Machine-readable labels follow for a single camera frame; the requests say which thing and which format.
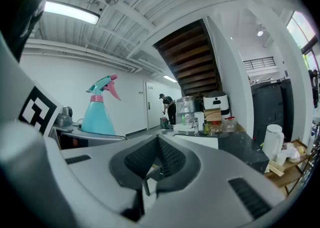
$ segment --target cardboard box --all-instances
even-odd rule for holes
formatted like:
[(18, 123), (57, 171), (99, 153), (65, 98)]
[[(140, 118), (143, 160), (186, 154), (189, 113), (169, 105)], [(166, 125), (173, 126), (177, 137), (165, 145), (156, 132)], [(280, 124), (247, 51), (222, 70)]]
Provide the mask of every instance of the cardboard box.
[(204, 116), (207, 121), (221, 121), (220, 108), (204, 110)]

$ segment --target pink spray nozzle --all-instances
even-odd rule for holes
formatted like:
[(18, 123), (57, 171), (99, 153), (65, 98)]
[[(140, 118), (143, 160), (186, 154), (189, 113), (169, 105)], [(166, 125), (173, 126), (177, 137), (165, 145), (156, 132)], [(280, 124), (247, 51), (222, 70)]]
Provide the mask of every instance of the pink spray nozzle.
[(118, 78), (118, 76), (117, 76), (116, 74), (110, 75), (110, 79), (111, 79), (111, 80), (115, 80), (116, 78)]
[(112, 94), (113, 96), (115, 96), (118, 100), (121, 101), (119, 95), (117, 94), (117, 92), (116, 92), (116, 90), (115, 90), (114, 81), (110, 81), (109, 83), (107, 83), (106, 86), (103, 86), (102, 89), (108, 90), (109, 92), (111, 92), (111, 94)]

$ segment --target black and white tag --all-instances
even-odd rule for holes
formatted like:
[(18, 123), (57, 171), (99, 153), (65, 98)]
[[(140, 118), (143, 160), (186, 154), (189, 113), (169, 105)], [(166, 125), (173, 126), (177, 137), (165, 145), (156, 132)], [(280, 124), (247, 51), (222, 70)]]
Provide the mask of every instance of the black and white tag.
[(19, 120), (48, 136), (61, 107), (45, 90), (35, 85), (23, 105)]

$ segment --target railing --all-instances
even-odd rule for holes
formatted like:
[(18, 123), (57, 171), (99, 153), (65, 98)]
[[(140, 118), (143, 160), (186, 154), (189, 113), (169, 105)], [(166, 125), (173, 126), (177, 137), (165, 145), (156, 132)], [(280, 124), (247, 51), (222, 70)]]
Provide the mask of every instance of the railing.
[(245, 66), (245, 70), (247, 71), (276, 65), (273, 57), (244, 61), (243, 64)]

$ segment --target wooden staircase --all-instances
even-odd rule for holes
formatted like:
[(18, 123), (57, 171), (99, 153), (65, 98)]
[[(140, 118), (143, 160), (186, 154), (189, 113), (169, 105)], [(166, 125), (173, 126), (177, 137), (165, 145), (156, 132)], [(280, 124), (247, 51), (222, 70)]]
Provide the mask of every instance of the wooden staircase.
[(185, 96), (203, 97), (222, 91), (211, 42), (202, 21), (166, 36), (154, 47), (174, 74)]

